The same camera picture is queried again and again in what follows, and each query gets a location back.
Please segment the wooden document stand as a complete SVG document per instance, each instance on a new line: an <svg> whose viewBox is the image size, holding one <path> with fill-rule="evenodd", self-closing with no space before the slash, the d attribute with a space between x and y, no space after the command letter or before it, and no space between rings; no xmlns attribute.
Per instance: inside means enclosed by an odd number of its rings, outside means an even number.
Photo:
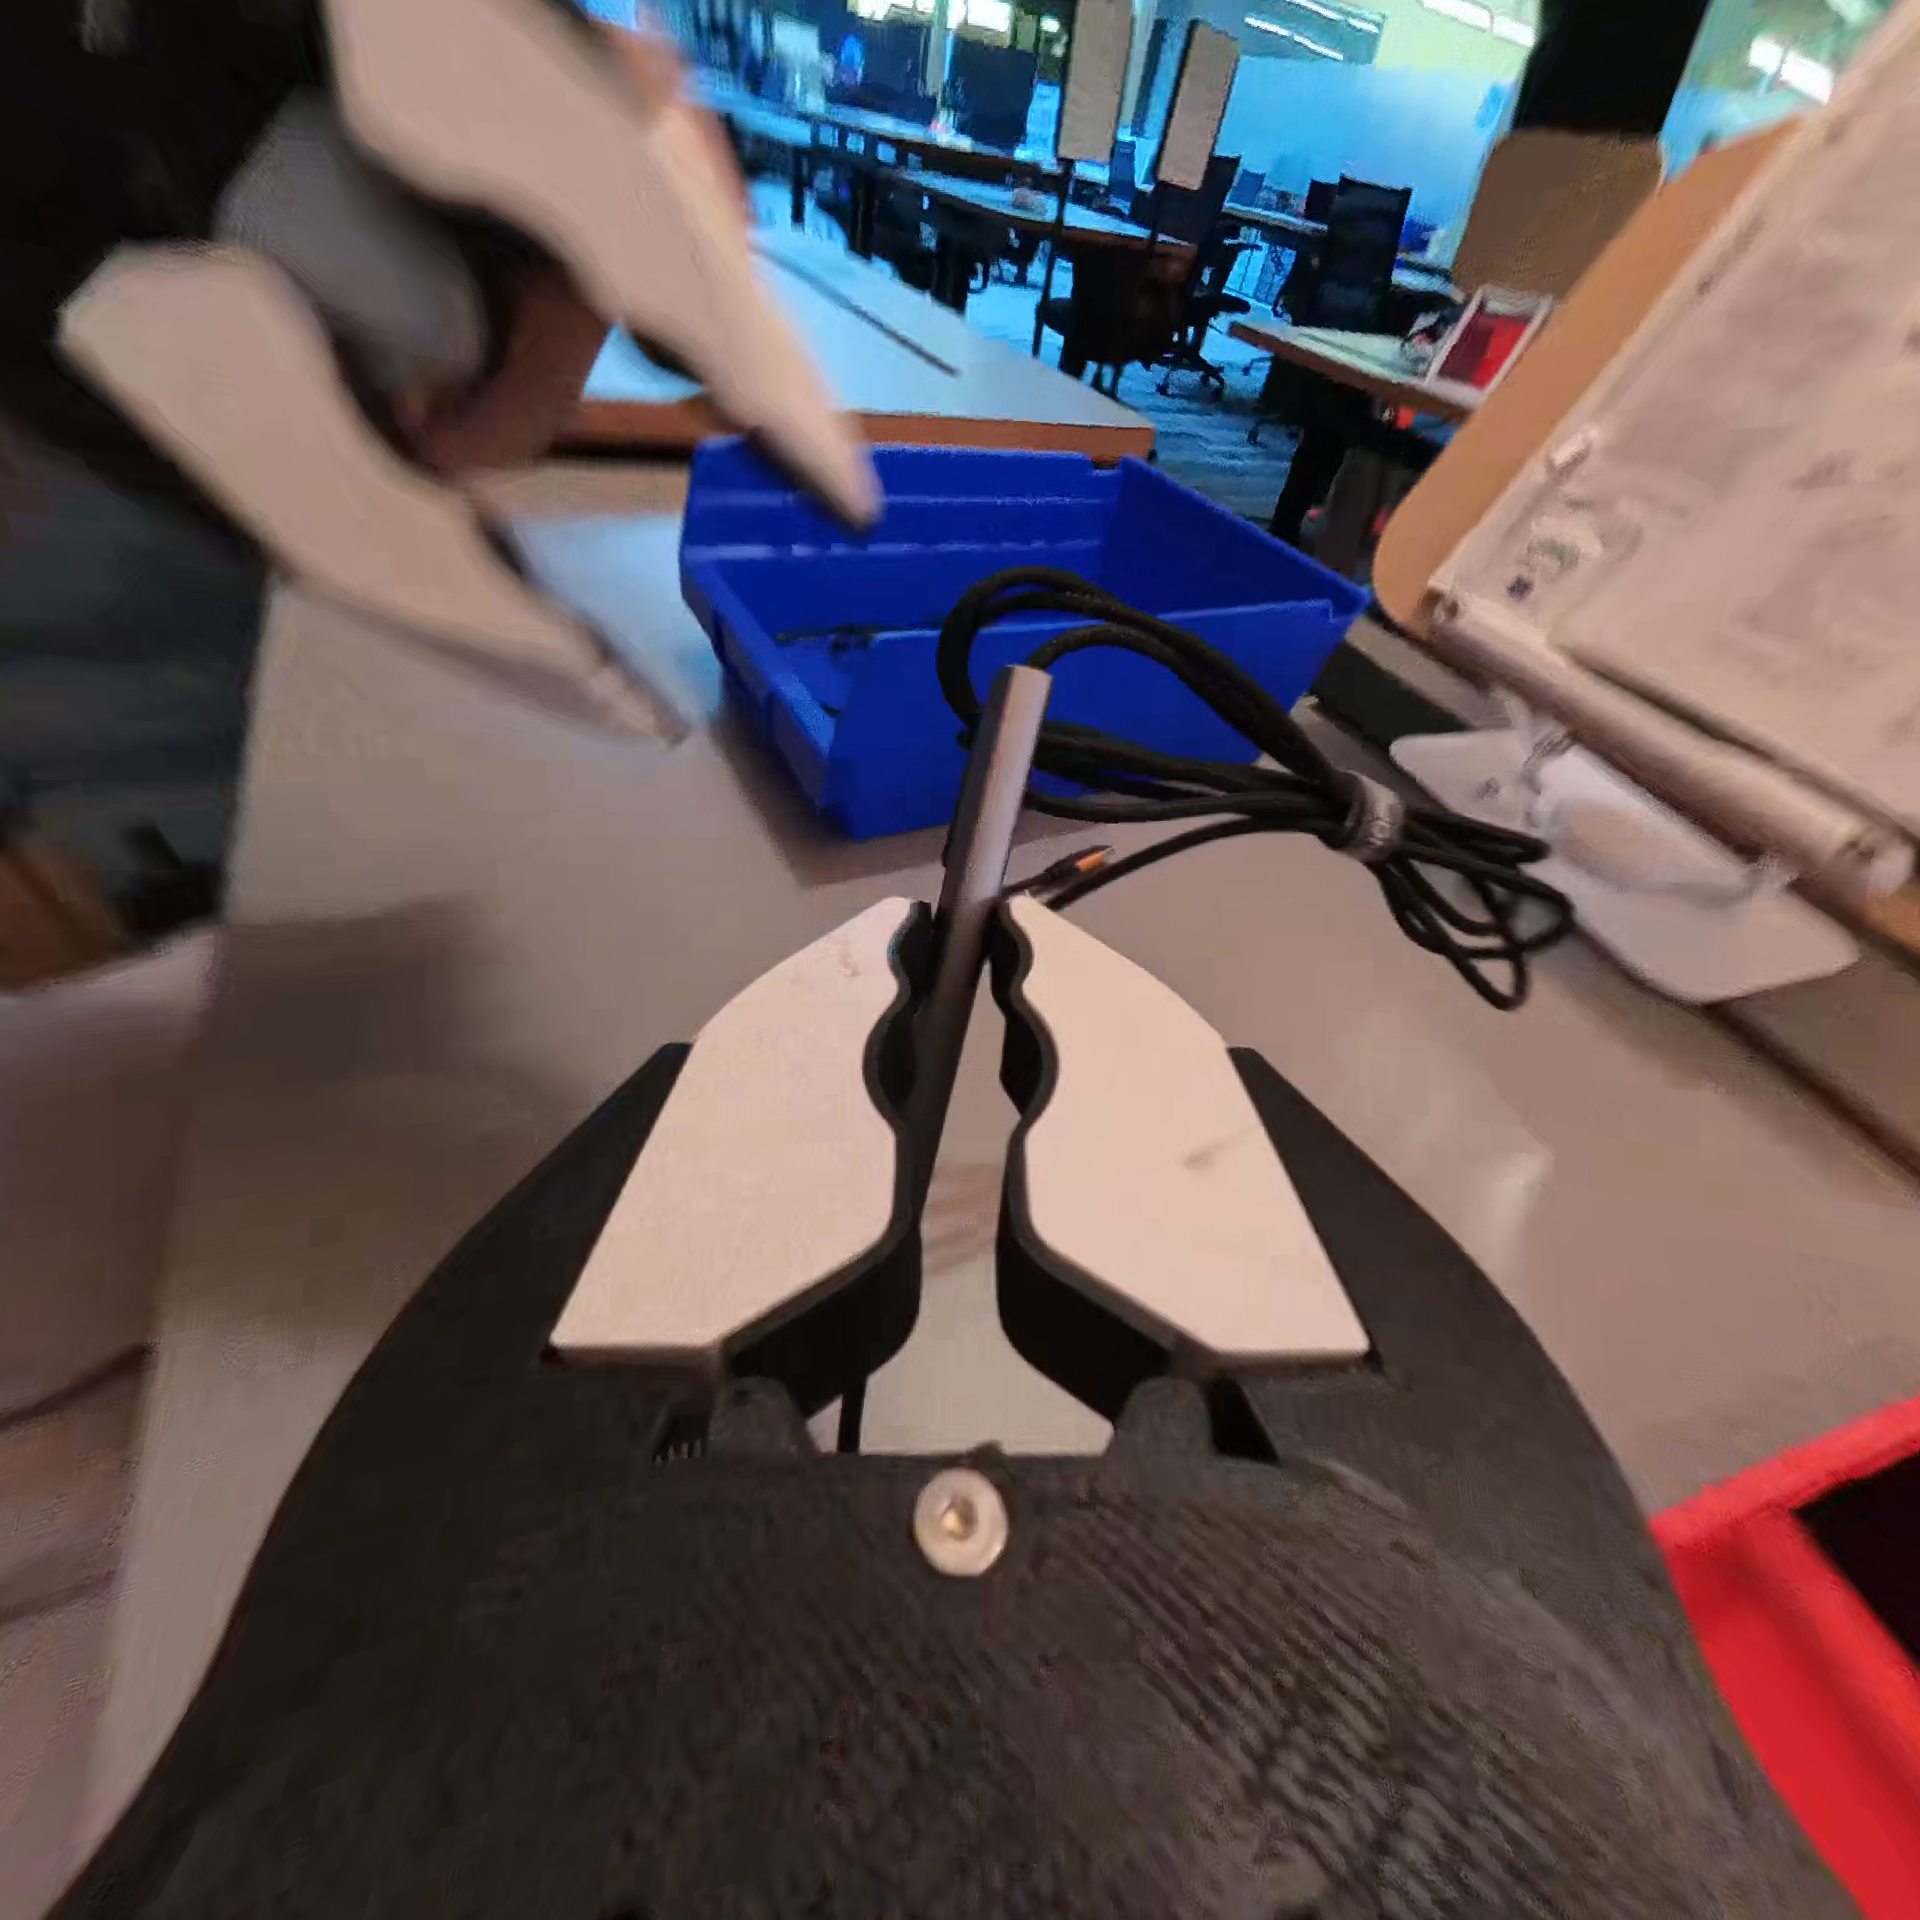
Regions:
<svg viewBox="0 0 1920 1920"><path fill-rule="evenodd" d="M1408 736L1394 763L1446 808L1540 842L1539 875L1568 895L1581 931L1628 973L1693 1005L1854 968L1866 936L1883 932L1882 909L1915 902L1915 872L1861 902L1721 837L1552 712L1436 654L1429 583L1800 123L1699 160L1621 229L1403 499L1376 552L1382 607L1500 711L1489 726Z"/></svg>

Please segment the grey work desk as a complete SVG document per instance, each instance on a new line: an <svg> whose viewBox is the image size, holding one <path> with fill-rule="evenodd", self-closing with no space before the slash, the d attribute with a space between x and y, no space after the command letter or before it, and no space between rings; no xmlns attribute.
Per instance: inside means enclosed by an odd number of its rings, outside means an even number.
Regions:
<svg viewBox="0 0 1920 1920"><path fill-rule="evenodd" d="M526 711L277 591L198 1050L80 1848L196 1691L273 1512L453 1244L660 1044L944 829L817 829L720 715L678 463L499 476L565 586L696 683L678 747ZM1547 1347L1662 1509L1915 1397L1915 1184L1726 1027L1568 944L1498 1014L1289 837L1075 924L1257 1050Z"/></svg>

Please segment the laminated instruction sheets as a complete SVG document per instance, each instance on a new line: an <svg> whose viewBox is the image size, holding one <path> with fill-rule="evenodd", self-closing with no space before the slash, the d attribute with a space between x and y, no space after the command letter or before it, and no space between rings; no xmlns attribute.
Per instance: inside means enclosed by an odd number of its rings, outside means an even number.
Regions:
<svg viewBox="0 0 1920 1920"><path fill-rule="evenodd" d="M1436 654L1861 902L1915 872L1915 203L1900 5L1429 583Z"/></svg>

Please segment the row of office desks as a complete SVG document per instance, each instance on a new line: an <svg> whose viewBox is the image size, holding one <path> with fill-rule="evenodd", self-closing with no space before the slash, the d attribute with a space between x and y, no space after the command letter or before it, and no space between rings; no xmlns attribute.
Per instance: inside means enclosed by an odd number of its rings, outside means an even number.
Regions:
<svg viewBox="0 0 1920 1920"><path fill-rule="evenodd" d="M725 82L697 95L750 156L779 154L787 219L810 234L826 219L859 261L883 255L883 234L926 226L926 290L965 312L1016 235L1050 261L1081 253L1188 255L1160 219L1139 223L1075 198L1077 160L1050 163L961 134L938 134L896 114L857 107L779 107Z"/></svg>

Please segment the tan partition panel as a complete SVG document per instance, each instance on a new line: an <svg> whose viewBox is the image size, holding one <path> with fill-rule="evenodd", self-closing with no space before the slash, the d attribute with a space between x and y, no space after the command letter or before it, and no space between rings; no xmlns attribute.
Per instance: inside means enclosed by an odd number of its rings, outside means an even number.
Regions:
<svg viewBox="0 0 1920 1920"><path fill-rule="evenodd" d="M1054 132L1058 163L1107 163L1134 47L1131 2L1075 2L1064 98Z"/></svg>
<svg viewBox="0 0 1920 1920"><path fill-rule="evenodd" d="M1152 183L1197 191L1208 178L1241 59L1240 38L1204 18L1187 22Z"/></svg>

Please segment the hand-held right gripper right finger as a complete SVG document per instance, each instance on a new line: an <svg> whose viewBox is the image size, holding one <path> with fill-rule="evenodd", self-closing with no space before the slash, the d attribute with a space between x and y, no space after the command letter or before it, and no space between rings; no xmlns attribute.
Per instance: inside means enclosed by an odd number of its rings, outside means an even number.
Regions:
<svg viewBox="0 0 1920 1920"><path fill-rule="evenodd" d="M1034 899L992 992L1016 1109L997 1300L1050 1379L1225 1379L1371 1339L1233 1050L1172 987Z"/></svg>

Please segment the grey USB hub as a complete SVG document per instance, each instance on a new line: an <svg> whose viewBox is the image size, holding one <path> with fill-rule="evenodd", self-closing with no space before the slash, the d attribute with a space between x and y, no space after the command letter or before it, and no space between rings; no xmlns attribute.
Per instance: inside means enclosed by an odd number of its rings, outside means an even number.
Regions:
<svg viewBox="0 0 1920 1920"><path fill-rule="evenodd" d="M915 1077L904 1109L904 1143L915 1211L924 1211L944 1138L1046 704L1050 674L1042 669L1009 666L997 674L950 819L944 882L930 914L910 1027Z"/></svg>

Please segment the small wooden edged desk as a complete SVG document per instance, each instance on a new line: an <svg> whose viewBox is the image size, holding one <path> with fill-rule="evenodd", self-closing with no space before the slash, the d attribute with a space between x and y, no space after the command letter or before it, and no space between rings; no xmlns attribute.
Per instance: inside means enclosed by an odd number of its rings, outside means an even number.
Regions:
<svg viewBox="0 0 1920 1920"><path fill-rule="evenodd" d="M1307 515L1326 503L1338 469L1366 453L1403 474L1422 476L1445 444L1420 420L1458 427L1480 397L1452 399L1432 390L1403 362L1403 338L1338 327L1292 327L1234 319L1229 336L1274 363L1261 389L1261 415L1293 429L1293 453L1266 530L1301 543Z"/></svg>

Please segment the black office chair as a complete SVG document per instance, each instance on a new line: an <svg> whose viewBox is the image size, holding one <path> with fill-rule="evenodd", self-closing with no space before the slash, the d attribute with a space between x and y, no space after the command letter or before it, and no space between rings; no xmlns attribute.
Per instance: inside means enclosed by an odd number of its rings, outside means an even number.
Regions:
<svg viewBox="0 0 1920 1920"><path fill-rule="evenodd" d="M1336 181L1306 290L1286 300L1293 327L1385 331L1411 200L1408 184Z"/></svg>
<svg viewBox="0 0 1920 1920"><path fill-rule="evenodd" d="M1070 290L1041 301L1064 375L1115 396L1123 371L1152 368L1172 349L1240 170L1240 156L1219 154L1201 188L1139 188L1124 216L1148 230L1140 245L1068 238Z"/></svg>

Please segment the brown cardboard panel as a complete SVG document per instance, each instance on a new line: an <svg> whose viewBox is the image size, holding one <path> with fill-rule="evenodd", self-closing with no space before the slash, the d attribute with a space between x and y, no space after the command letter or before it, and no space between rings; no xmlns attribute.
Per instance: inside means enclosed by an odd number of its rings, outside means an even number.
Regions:
<svg viewBox="0 0 1920 1920"><path fill-rule="evenodd" d="M1654 134L1510 131L1482 170L1452 286L1564 300L1662 181Z"/></svg>

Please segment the person's grey sweater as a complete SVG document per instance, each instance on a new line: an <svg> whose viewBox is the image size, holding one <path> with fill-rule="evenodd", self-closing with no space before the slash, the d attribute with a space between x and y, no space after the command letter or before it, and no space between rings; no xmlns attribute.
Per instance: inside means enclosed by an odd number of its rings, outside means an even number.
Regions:
<svg viewBox="0 0 1920 1920"><path fill-rule="evenodd" d="M4 1645L113 1594L224 934L3 1003Z"/></svg>

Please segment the person's left hand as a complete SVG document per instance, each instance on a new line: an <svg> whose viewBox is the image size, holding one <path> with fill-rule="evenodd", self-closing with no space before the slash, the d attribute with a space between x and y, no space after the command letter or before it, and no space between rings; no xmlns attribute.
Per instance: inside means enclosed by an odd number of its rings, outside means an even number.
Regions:
<svg viewBox="0 0 1920 1920"><path fill-rule="evenodd" d="M555 264L515 282L494 372L462 396L435 399L413 427L429 474L465 480L539 461L563 432L611 334Z"/></svg>

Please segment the red plastic bin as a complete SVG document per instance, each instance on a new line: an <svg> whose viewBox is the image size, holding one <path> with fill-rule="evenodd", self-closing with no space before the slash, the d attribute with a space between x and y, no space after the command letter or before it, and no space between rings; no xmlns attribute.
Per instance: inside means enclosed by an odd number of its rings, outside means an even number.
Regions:
<svg viewBox="0 0 1920 1920"><path fill-rule="evenodd" d="M1712 1677L1864 1915L1918 1915L1918 1402L1653 1518Z"/></svg>

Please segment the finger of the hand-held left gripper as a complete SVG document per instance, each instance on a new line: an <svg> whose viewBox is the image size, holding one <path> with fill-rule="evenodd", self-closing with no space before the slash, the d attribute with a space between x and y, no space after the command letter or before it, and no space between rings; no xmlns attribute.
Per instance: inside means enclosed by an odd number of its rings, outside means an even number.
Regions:
<svg viewBox="0 0 1920 1920"><path fill-rule="evenodd" d="M611 36L553 5L324 2L321 20L364 154L534 239L845 525L874 525L869 444L762 288L753 223L686 93L648 98Z"/></svg>
<svg viewBox="0 0 1920 1920"><path fill-rule="evenodd" d="M277 574L573 724L684 741L682 707L529 583L469 494L410 466L350 392L288 275L236 247L122 247L58 348Z"/></svg>

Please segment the black pillar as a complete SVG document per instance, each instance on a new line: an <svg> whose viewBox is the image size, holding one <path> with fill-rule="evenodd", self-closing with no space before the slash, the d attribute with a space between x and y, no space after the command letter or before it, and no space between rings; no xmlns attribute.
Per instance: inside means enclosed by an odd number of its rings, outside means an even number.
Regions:
<svg viewBox="0 0 1920 1920"><path fill-rule="evenodd" d="M1709 2L1540 2L1510 131L1654 138Z"/></svg>

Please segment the red framed sign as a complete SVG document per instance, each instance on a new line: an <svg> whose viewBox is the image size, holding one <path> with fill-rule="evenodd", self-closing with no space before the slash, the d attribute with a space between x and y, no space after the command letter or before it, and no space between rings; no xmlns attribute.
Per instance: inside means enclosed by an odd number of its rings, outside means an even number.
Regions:
<svg viewBox="0 0 1920 1920"><path fill-rule="evenodd" d="M1482 286L1458 310L1425 371L1437 390L1491 392L1552 312L1549 294Z"/></svg>

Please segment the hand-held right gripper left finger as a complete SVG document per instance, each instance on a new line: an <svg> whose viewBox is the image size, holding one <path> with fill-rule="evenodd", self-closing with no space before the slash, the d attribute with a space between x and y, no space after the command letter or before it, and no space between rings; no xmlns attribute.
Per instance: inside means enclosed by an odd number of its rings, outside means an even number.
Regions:
<svg viewBox="0 0 1920 1920"><path fill-rule="evenodd" d="M924 906L886 895L688 1044L552 1327L563 1359L878 1365L912 1326L912 1180L885 1086Z"/></svg>

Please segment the blue plastic bin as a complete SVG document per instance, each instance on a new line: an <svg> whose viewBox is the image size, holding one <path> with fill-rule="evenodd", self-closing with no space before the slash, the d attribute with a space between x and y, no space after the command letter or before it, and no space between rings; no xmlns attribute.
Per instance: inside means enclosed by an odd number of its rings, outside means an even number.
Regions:
<svg viewBox="0 0 1920 1920"><path fill-rule="evenodd" d="M936 667L955 600L1002 570L1065 570L1185 628L1285 707L1371 596L1140 459L1010 447L874 451L856 534L744 439L693 454L678 541L688 611L762 742L856 842L947 826L963 724Z"/></svg>

